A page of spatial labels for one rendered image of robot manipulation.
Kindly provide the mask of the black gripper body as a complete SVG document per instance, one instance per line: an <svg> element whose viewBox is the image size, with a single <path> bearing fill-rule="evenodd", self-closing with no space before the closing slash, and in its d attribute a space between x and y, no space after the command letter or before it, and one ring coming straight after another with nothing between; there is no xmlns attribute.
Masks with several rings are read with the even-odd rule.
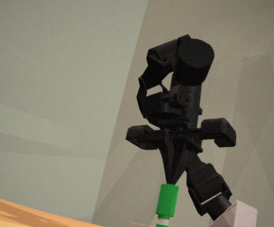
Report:
<svg viewBox="0 0 274 227"><path fill-rule="evenodd" d="M151 139L165 139L173 144L172 138L189 137L200 147L203 140L215 139L219 147L234 147L236 145L236 132L225 118L205 119L201 127L197 128L198 116L202 115L200 98L188 92L192 114L191 122L181 120L181 117L168 119L162 124L163 130L154 130L148 125L135 125L128 128L126 140L143 150L158 149L151 143Z"/></svg>

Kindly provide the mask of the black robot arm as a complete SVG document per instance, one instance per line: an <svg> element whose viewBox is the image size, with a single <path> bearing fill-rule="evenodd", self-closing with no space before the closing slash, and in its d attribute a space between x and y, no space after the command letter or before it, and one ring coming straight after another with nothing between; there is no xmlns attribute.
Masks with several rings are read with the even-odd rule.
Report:
<svg viewBox="0 0 274 227"><path fill-rule="evenodd" d="M189 34L150 48L146 58L148 67L139 77L137 94L143 118L160 130L163 130L162 124L168 119L181 117L181 120L191 122L192 108L188 92L201 99L202 83L206 80L214 56L210 44L192 39ZM171 72L169 91L162 80ZM163 91L146 96L147 90L157 85ZM223 177L216 172L213 164L202 162L198 155L186 168L186 184L200 216L208 213L215 221L232 205L229 202L232 192ZM207 201L220 192L220 195Z"/></svg>

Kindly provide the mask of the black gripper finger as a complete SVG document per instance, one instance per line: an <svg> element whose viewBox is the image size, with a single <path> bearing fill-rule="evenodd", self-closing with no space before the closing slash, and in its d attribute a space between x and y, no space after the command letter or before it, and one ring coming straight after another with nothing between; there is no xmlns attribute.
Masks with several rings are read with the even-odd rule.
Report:
<svg viewBox="0 0 274 227"><path fill-rule="evenodd" d="M171 166L174 156L174 146L165 139L151 139L151 143L159 148L164 165L166 182L169 183Z"/></svg>
<svg viewBox="0 0 274 227"><path fill-rule="evenodd" d="M198 153L203 152L203 148L189 137L172 138L172 140L174 156L169 184L175 185L194 157L196 157Z"/></svg>

